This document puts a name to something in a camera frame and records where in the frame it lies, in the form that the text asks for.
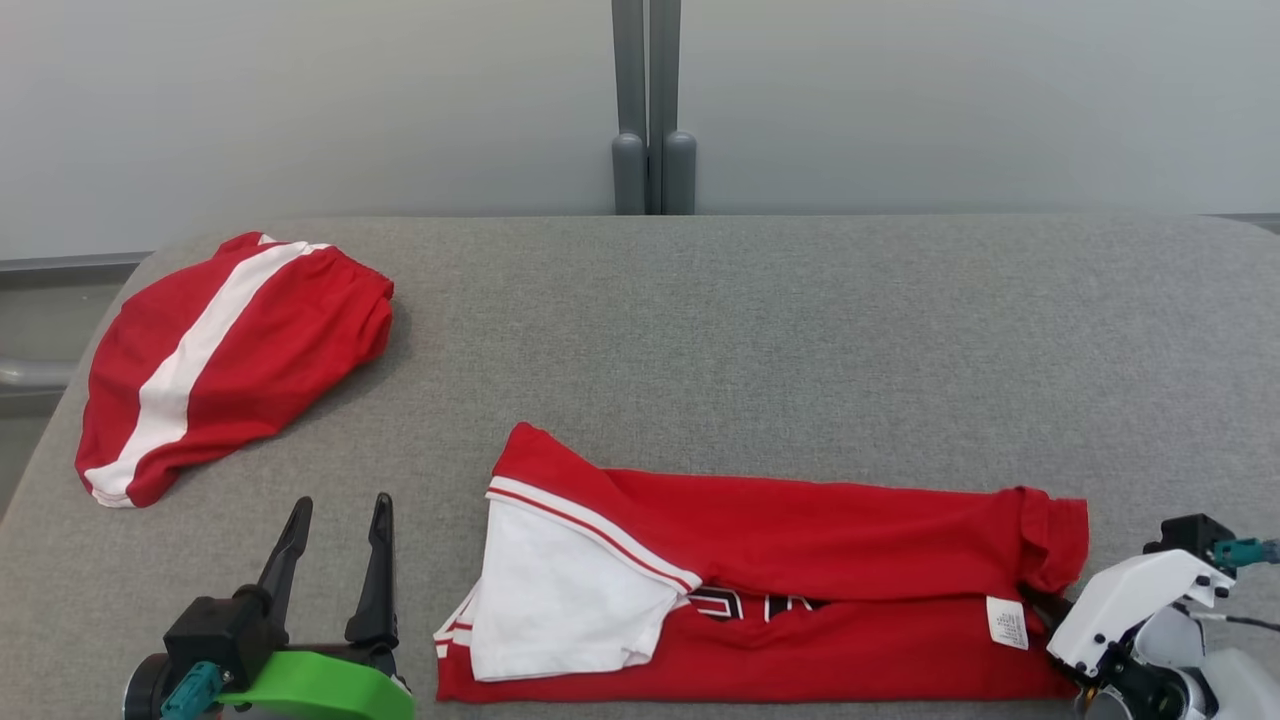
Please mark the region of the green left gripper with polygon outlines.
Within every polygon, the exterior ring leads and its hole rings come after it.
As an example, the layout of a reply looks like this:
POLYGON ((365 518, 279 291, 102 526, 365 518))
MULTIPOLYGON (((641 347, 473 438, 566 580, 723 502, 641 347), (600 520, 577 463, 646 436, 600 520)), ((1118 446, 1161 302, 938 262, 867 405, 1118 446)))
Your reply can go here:
MULTIPOLYGON (((314 500, 296 501, 259 578, 269 597, 266 618, 284 626, 297 562, 308 542, 314 500)), ((344 638, 353 647, 321 653, 317 647, 275 652, 246 691, 224 691, 220 705, 250 707, 284 719, 413 719, 415 697, 402 682, 390 650, 399 643, 396 603, 396 518, 390 495, 376 497, 367 530, 370 557, 344 638)))

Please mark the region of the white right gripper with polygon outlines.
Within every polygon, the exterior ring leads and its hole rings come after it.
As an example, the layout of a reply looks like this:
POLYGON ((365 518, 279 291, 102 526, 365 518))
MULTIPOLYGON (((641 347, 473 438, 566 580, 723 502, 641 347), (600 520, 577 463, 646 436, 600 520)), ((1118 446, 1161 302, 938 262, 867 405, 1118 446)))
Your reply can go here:
POLYGON ((1019 593, 1053 632, 1050 656, 1096 679, 1106 651, 1169 605, 1189 598, 1208 609, 1236 580, 1185 550, 1144 553, 1093 575, 1075 603, 1061 593, 1020 585, 1019 593))

